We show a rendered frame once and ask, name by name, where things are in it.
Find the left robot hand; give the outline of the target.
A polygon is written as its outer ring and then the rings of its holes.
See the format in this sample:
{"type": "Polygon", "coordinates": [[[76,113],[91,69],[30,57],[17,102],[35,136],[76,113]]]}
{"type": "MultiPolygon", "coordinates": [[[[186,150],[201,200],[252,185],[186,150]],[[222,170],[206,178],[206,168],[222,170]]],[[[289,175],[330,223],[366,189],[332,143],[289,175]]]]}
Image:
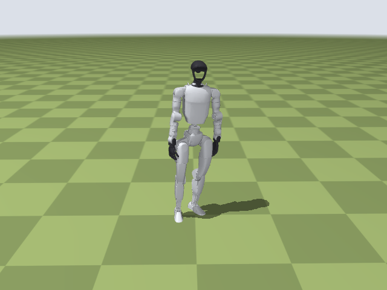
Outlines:
{"type": "Polygon", "coordinates": [[[213,142],[212,156],[216,155],[217,152],[218,152],[218,146],[219,146],[218,143],[220,142],[220,139],[221,139],[220,136],[218,136],[218,137],[216,138],[216,140],[213,138],[214,142],[213,142]]]}

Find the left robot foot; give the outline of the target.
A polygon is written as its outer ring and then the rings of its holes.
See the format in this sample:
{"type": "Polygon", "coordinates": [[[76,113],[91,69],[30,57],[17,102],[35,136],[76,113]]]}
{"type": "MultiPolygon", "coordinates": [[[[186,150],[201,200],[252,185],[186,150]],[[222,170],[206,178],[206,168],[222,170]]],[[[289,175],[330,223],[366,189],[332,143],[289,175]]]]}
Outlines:
{"type": "Polygon", "coordinates": [[[187,206],[189,209],[191,209],[194,213],[200,215],[200,216],[203,216],[205,215],[205,211],[203,211],[201,209],[201,207],[197,204],[195,206],[192,205],[192,201],[190,203],[188,203],[188,206],[187,206]]]}

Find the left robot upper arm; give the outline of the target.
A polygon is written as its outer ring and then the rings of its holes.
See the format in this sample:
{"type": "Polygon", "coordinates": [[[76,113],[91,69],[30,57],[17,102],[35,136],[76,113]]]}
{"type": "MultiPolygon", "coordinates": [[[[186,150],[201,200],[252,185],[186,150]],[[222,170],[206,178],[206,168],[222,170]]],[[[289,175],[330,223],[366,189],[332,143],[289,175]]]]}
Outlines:
{"type": "Polygon", "coordinates": [[[219,111],[220,109],[220,92],[216,88],[210,88],[212,91],[212,119],[215,121],[221,120],[223,118],[222,113],[219,111]]]}

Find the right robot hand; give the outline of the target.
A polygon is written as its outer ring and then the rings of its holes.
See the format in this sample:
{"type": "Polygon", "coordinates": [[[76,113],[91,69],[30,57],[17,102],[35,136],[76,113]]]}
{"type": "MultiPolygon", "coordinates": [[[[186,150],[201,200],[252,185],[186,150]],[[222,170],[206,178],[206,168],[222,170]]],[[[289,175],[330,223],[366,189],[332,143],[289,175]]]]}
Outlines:
{"type": "Polygon", "coordinates": [[[174,159],[174,160],[177,160],[176,156],[179,157],[179,155],[177,154],[177,152],[175,151],[175,145],[176,145],[176,139],[173,138],[172,139],[172,144],[171,143],[168,143],[169,145],[169,156],[174,159]],[[176,155],[176,156],[175,156],[176,155]]]}

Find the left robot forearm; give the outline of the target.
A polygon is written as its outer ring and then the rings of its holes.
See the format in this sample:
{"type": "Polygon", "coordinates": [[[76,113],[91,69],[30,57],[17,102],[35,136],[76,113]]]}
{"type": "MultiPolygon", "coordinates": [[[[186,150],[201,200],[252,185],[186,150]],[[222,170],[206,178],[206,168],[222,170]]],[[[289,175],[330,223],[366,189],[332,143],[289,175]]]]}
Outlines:
{"type": "Polygon", "coordinates": [[[221,120],[218,120],[218,121],[213,121],[213,124],[214,124],[214,135],[213,135],[213,138],[216,140],[216,138],[218,136],[221,137],[221,124],[222,124],[222,119],[221,120]]]}

